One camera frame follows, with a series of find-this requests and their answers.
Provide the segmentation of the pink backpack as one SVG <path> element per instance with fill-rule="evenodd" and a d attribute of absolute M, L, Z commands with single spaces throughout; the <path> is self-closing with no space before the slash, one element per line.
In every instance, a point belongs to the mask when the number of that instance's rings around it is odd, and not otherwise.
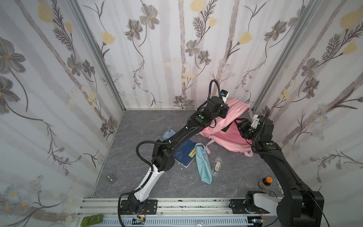
<path fill-rule="evenodd" d="M 243 113 L 248 112 L 251 106 L 237 98 L 228 100 L 226 104 L 229 106 L 226 118 L 218 117 L 216 126 L 202 130 L 199 135 L 210 139 L 208 145 L 215 142 L 228 151 L 243 153 L 247 157 L 252 157 L 250 141 L 241 137 L 234 122 Z"/>

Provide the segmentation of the blue book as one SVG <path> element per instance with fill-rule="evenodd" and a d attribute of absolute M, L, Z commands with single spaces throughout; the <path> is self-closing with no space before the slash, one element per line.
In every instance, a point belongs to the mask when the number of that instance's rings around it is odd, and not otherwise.
<path fill-rule="evenodd" d="M 192 142 L 191 140 L 185 142 L 175 153 L 175 161 L 187 168 L 195 158 L 195 145 L 196 143 Z"/>

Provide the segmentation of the brown and black book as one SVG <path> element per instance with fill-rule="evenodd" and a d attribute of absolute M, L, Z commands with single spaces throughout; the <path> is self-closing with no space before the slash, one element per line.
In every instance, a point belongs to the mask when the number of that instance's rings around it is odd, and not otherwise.
<path fill-rule="evenodd" d="M 230 126 L 222 129 L 221 132 L 226 134 L 229 131 L 229 129 L 230 129 Z"/>

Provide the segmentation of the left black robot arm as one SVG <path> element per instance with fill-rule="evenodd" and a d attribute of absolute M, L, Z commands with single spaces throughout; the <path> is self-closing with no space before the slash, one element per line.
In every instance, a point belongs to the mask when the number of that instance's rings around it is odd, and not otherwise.
<path fill-rule="evenodd" d="M 119 196 L 117 214 L 122 227 L 125 226 L 121 218 L 122 197 L 128 197 L 127 202 L 132 213 L 140 214 L 145 209 L 145 201 L 149 198 L 150 192 L 159 178 L 175 165 L 174 155 L 182 145 L 212 123 L 216 123 L 218 117 L 226 117 L 229 110 L 226 104 L 227 95 L 228 92 L 220 89 L 216 79 L 211 80 L 206 101 L 187 119 L 186 125 L 182 129 L 164 141 L 142 141 L 137 144 L 136 154 L 149 166 L 149 170 L 135 190 Z M 140 154 L 139 148 L 144 144 L 154 145 L 151 161 L 146 160 Z"/>

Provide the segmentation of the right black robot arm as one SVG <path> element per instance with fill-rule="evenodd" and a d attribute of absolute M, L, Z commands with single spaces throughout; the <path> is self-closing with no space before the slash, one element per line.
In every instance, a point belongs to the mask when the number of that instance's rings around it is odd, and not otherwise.
<path fill-rule="evenodd" d="M 251 151 L 258 154 L 271 168 L 283 190 L 283 198 L 277 199 L 266 193 L 248 191 L 244 208 L 247 212 L 265 210 L 275 215 L 284 227 L 319 227 L 323 213 L 324 197 L 313 191 L 292 169 L 281 147 L 272 140 L 273 122 L 259 115 L 257 123 L 247 118 L 234 122 L 243 139 L 252 141 Z"/>

